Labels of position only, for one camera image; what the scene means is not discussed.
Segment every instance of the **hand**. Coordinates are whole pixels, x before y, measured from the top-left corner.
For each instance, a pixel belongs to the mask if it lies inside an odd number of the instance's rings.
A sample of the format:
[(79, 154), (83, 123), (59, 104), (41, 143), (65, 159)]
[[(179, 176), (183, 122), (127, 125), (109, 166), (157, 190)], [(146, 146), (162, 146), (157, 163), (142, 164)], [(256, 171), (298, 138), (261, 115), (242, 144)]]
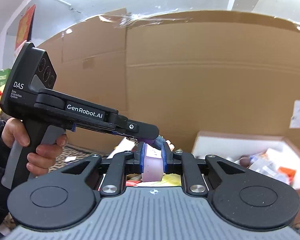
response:
[[(10, 118), (3, 128), (1, 139), (9, 148), (12, 147), (14, 140), (27, 147), (30, 139), (23, 123), (15, 118)], [(36, 153), (29, 153), (27, 156), (27, 169), (36, 176), (48, 173), (49, 167), (56, 163), (56, 157), (62, 153), (63, 146), (68, 143), (67, 135), (61, 135), (55, 145), (39, 145)]]

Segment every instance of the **red poster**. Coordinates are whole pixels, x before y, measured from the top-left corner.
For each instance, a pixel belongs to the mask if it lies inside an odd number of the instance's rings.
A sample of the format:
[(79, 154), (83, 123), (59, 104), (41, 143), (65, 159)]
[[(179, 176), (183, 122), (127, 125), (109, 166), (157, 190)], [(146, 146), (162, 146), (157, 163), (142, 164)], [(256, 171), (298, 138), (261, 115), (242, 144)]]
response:
[(19, 22), (18, 32), (17, 32), (17, 39), (16, 39), (16, 46), (15, 50), (24, 42), (28, 40), (31, 21), (33, 18), (35, 9), (35, 4), (26, 10), (26, 13), (23, 15)]

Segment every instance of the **open box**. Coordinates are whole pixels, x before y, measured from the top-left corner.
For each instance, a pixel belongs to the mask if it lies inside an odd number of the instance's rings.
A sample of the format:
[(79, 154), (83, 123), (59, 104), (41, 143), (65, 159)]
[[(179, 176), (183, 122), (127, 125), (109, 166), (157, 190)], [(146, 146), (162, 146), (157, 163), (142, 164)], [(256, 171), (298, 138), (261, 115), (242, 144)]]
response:
[[(197, 135), (192, 154), (204, 159), (207, 154), (215, 154), (222, 158), (237, 160), (242, 155), (253, 155), (272, 148), (282, 155), (269, 156), (276, 167), (282, 166), (296, 170), (291, 186), (300, 197), (300, 150), (287, 138), (282, 136), (260, 136), (225, 134), (200, 131)], [(300, 210), (295, 222), (300, 221)]]

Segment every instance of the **brown cardboard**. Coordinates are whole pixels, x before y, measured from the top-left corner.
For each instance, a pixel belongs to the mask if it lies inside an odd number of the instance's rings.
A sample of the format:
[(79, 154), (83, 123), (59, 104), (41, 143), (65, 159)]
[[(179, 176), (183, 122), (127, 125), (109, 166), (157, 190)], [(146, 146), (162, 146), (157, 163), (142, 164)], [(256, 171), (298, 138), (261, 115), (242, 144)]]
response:
[(44, 49), (48, 52), (50, 61), (54, 68), (62, 63), (62, 45), (63, 37), (61, 33), (58, 33), (38, 46), (38, 48)]
[[(271, 17), (253, 15), (253, 24), (251, 15), (202, 11), (187, 23), (129, 29), (130, 118), (156, 124), (164, 137), (173, 133), (169, 139), (186, 151), (199, 130), (300, 136), (289, 129), (300, 100), (300, 32)], [(144, 96), (151, 103), (140, 104)], [(189, 143), (178, 144), (180, 136)]]
[[(199, 130), (287, 136), (300, 149), (300, 129), (289, 129), (300, 100), (294, 23), (232, 11), (165, 14), (127, 28), (107, 19), (92, 17), (42, 44), (56, 90), (156, 124), (186, 151)], [(116, 144), (85, 133), (70, 142), (97, 150)]]

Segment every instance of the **small white object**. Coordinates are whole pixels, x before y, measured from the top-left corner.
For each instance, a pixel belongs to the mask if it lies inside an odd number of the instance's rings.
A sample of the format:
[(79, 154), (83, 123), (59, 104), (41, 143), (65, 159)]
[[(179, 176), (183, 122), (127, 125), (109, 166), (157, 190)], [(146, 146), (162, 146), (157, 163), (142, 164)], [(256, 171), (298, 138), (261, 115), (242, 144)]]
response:
[(124, 152), (124, 151), (132, 151), (135, 147), (135, 143), (129, 141), (127, 138), (123, 138), (122, 141), (118, 144), (118, 146), (110, 153), (107, 159), (113, 158), (116, 153)]
[(226, 160), (234, 163), (234, 159), (232, 159), (232, 158), (229, 157), (229, 156), (226, 158)]
[(174, 145), (173, 144), (169, 144), (169, 148), (170, 148), (171, 151), (173, 151), (174, 150)]
[(68, 157), (65, 159), (65, 163), (74, 161), (76, 158), (77, 158), (77, 156), (68, 156)]
[(290, 128), (291, 129), (300, 128), (300, 100), (294, 101), (293, 113), (290, 120)]

